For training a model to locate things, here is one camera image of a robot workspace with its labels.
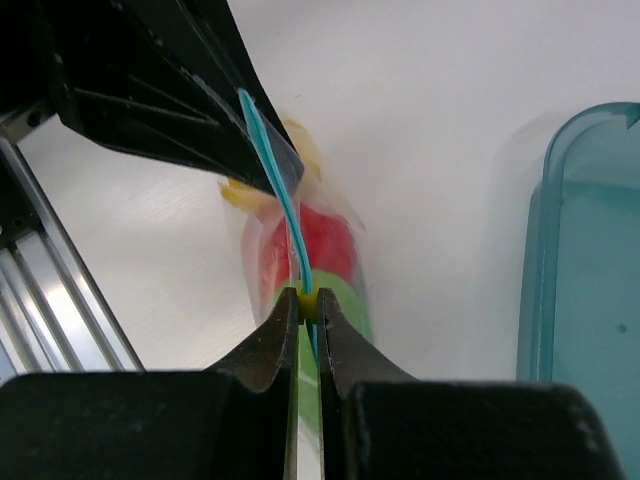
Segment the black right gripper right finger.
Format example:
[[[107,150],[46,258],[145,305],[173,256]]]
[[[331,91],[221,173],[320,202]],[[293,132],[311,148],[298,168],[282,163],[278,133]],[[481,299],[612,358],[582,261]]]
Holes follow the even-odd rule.
[[[624,475],[597,413],[566,385],[424,381],[380,352],[351,395],[347,479]]]

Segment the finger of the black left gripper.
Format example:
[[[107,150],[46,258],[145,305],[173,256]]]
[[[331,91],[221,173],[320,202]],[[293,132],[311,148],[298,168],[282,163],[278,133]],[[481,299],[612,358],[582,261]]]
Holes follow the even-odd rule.
[[[223,80],[214,80],[213,89],[231,107],[235,116],[246,124],[238,91],[250,94],[264,116],[265,125],[273,127],[294,148],[290,135],[276,113],[250,59],[244,40],[228,1],[185,1],[195,24],[204,34],[206,45],[213,49],[213,60],[221,70]]]
[[[39,54],[62,123],[111,150],[214,172],[264,193],[246,124],[185,1],[43,1]]]

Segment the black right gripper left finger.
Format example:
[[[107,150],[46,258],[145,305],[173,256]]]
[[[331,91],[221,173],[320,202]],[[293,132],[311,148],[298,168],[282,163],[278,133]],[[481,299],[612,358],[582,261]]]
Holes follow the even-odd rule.
[[[194,371],[28,374],[1,389],[5,479],[292,479],[299,302]]]

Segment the green fake cucumber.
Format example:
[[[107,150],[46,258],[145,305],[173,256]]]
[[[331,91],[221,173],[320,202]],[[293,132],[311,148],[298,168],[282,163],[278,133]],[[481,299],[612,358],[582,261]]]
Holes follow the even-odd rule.
[[[380,352],[354,328],[345,316],[345,306],[354,306],[357,296],[347,288],[322,288],[311,301],[313,317],[307,326],[316,334],[316,381],[312,384],[316,400],[312,404],[318,422],[319,461],[324,479],[347,479],[349,448],[355,444],[355,408],[351,405],[353,388],[362,383]],[[298,419],[304,403],[300,351],[304,306],[290,287],[280,294],[276,305],[262,325],[265,341],[273,351],[269,365],[270,401],[274,425],[271,432],[274,452],[269,455],[280,472],[276,479],[297,477]]]

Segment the yellow fake pear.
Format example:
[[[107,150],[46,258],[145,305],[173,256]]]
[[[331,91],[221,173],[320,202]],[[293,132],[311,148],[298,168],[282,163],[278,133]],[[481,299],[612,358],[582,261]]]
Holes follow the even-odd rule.
[[[311,134],[301,122],[288,113],[285,113],[281,121],[293,143],[293,148],[297,152],[294,159],[299,159],[304,165],[302,179],[297,186],[294,186],[294,166],[284,159],[283,153],[276,152],[276,141],[271,140],[270,145],[283,186],[289,195],[297,194],[301,199],[310,198],[322,180],[322,154]],[[273,195],[268,195],[233,179],[220,182],[219,191],[222,199],[231,207],[248,214],[258,214],[277,200]]]

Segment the red fake apple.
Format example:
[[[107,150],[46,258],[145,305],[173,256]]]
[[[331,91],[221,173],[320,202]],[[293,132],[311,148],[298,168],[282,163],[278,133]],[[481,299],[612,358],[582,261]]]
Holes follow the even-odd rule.
[[[328,272],[351,283],[357,255],[348,222],[340,215],[322,213],[307,204],[299,206],[300,227],[313,270]],[[290,279],[287,225],[279,215],[262,235],[258,256],[259,292],[270,300]]]

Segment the clear zip top bag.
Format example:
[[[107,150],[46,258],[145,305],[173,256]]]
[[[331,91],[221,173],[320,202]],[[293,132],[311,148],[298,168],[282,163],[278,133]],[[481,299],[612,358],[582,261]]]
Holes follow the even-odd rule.
[[[219,191],[230,221],[241,225],[240,255],[255,320],[266,319],[283,289],[298,292],[306,328],[301,365],[309,375],[318,364],[318,328],[311,315],[320,289],[333,290],[356,330],[372,336],[359,256],[366,228],[303,124],[286,115],[279,133],[246,90],[238,96],[250,150],[273,191],[234,179],[221,182]]]

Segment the teal plastic bin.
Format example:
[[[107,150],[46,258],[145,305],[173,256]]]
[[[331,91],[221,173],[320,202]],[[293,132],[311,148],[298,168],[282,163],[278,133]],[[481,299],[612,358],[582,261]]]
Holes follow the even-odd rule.
[[[639,105],[607,103],[552,137],[531,197],[516,375],[639,376]]]

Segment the aluminium rail front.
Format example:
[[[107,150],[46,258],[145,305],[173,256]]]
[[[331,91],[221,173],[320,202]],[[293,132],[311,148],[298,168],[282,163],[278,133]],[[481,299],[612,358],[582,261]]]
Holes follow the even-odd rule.
[[[1,379],[143,365],[18,144],[52,116],[1,113]]]

